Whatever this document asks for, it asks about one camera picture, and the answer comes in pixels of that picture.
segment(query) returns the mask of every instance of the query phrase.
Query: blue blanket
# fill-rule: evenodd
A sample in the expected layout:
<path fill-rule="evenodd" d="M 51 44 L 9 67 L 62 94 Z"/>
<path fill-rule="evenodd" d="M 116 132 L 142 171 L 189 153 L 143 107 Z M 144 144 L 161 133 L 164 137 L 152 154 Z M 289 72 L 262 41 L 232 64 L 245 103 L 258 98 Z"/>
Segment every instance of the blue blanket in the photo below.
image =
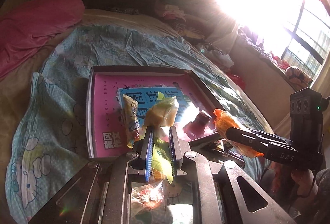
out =
<path fill-rule="evenodd" d="M 226 79 L 182 38 L 155 37 L 113 25 L 78 27 L 34 73 L 30 104 L 13 139 L 6 197 L 17 223 L 26 223 L 87 162 L 85 100 L 94 65 L 192 69 L 223 107 L 248 128 L 263 130 Z M 259 180 L 263 165 L 246 159 Z"/>

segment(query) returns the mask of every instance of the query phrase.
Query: pink blanket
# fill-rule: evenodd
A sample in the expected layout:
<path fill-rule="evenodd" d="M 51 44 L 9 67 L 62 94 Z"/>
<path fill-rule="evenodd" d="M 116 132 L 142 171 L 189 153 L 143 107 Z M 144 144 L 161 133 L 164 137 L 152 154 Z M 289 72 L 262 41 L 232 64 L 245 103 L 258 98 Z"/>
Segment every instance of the pink blanket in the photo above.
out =
<path fill-rule="evenodd" d="M 78 23 L 84 11 L 81 0 L 31 0 L 0 17 L 0 79 Z"/>

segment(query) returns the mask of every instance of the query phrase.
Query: orange package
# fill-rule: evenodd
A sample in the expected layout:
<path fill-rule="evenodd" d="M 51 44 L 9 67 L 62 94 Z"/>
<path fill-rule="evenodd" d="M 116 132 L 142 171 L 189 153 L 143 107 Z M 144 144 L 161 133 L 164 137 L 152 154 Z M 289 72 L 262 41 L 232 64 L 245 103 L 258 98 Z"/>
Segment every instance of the orange package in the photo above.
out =
<path fill-rule="evenodd" d="M 263 153 L 257 152 L 249 146 L 228 140 L 226 137 L 226 131 L 230 127 L 239 128 L 245 131 L 249 131 L 249 130 L 241 123 L 239 123 L 235 117 L 231 116 L 226 111 L 223 111 L 221 109 L 215 109 L 213 113 L 217 116 L 215 126 L 219 135 L 222 136 L 224 139 L 226 139 L 235 148 L 237 148 L 241 154 L 249 158 L 254 158 L 264 155 Z"/>

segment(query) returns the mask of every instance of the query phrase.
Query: silver bolt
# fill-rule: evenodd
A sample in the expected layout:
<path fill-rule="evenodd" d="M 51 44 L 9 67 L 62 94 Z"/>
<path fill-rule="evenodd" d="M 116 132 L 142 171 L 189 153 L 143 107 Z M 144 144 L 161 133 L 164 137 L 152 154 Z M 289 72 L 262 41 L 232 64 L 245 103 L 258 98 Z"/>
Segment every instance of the silver bolt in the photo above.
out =
<path fill-rule="evenodd" d="M 99 164 L 98 164 L 96 161 L 90 161 L 90 162 L 88 163 L 88 168 L 90 168 L 90 169 L 94 169 L 94 168 L 96 168 L 98 165 L 99 165 Z"/>
<path fill-rule="evenodd" d="M 126 157 L 131 159 L 135 158 L 137 155 L 138 154 L 135 151 L 129 151 L 126 153 Z"/>
<path fill-rule="evenodd" d="M 225 167 L 229 169 L 233 169 L 236 166 L 236 163 L 234 161 L 225 161 Z"/>
<path fill-rule="evenodd" d="M 187 151 L 186 153 L 185 153 L 185 155 L 186 155 L 186 157 L 188 157 L 188 158 L 194 158 L 194 157 L 196 157 L 196 152 L 194 152 L 194 151 Z"/>

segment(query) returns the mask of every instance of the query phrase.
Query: box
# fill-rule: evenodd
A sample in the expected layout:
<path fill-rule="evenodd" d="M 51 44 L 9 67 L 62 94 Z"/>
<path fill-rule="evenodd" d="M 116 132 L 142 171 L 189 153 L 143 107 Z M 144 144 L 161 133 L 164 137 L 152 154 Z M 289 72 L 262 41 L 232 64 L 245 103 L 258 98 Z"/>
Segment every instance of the box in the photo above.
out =
<path fill-rule="evenodd" d="M 179 110 L 175 126 L 179 139 L 197 139 L 187 135 L 183 127 L 195 120 L 200 110 L 213 116 L 215 108 L 223 109 L 206 85 L 191 70 L 148 66 L 94 66 L 90 72 L 86 103 L 86 135 L 90 158 L 113 158 L 127 147 L 123 123 L 122 96 L 127 94 L 139 102 L 138 120 L 157 100 L 176 96 Z M 203 136 L 212 134 L 211 122 Z"/>

